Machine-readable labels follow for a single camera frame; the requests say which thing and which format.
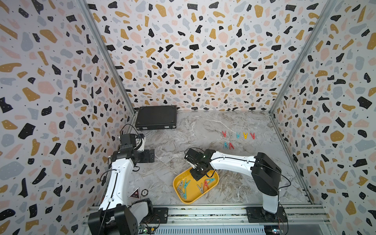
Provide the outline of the yellow plastic storage box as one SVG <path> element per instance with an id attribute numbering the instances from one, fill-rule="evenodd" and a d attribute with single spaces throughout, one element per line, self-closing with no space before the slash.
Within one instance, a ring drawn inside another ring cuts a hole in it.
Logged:
<path id="1" fill-rule="evenodd" d="M 190 174 L 191 169 L 192 169 L 192 167 L 187 169 L 186 171 L 182 172 L 181 174 L 176 176 L 174 181 L 173 181 L 173 188 L 174 188 L 177 196 L 181 200 L 181 202 L 183 202 L 184 204 L 192 204 L 193 202 L 198 200 L 200 197 L 205 195 L 207 192 L 209 192 L 211 189 L 213 189 L 219 182 L 219 175 L 214 170 L 209 171 L 209 173 L 208 173 L 209 177 L 204 176 L 199 181 L 196 181 L 196 180 L 193 179 L 193 177 Z M 204 185 L 204 181 L 208 178 L 215 178 L 216 182 L 215 182 L 215 184 L 211 183 L 211 187 L 208 190 L 204 188 L 204 193 L 201 194 L 197 185 L 200 185 L 201 183 Z M 179 187 L 180 182 L 184 179 L 190 180 L 190 183 L 189 183 L 189 185 L 186 189 L 180 189 L 180 187 Z"/>

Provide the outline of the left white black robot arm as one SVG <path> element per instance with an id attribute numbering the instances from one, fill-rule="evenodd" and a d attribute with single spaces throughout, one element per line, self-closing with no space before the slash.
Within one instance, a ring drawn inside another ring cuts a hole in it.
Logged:
<path id="1" fill-rule="evenodd" d="M 103 202 L 88 219 L 92 235 L 137 235 L 142 220 L 153 217 L 153 205 L 148 198 L 128 205 L 128 185 L 137 163 L 136 153 L 118 150 L 112 154 L 112 173 Z"/>

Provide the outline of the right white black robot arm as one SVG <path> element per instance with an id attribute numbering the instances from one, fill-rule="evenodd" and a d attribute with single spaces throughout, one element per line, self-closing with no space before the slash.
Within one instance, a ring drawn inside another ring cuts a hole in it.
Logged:
<path id="1" fill-rule="evenodd" d="M 227 170 L 253 178 L 262 193 L 262 212 L 276 216 L 279 209 L 279 186 L 282 170 L 265 153 L 256 156 L 237 156 L 207 149 L 198 152 L 189 149 L 185 160 L 192 166 L 190 174 L 198 181 L 209 177 L 209 172 Z"/>

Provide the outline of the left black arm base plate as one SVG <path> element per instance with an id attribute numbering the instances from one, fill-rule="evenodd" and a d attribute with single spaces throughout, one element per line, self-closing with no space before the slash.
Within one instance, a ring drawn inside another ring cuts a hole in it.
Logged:
<path id="1" fill-rule="evenodd" d="M 142 223 L 150 224 L 167 224 L 168 220 L 168 208 L 157 207 L 153 208 L 153 212 L 149 212 L 148 215 L 142 220 Z"/>

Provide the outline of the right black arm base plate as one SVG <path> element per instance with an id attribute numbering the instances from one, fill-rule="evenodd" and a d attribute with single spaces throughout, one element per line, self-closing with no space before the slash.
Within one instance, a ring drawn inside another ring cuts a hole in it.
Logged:
<path id="1" fill-rule="evenodd" d="M 249 223 L 287 222 L 287 214 L 282 206 L 278 207 L 276 214 L 265 211 L 263 207 L 246 207 L 245 209 Z"/>

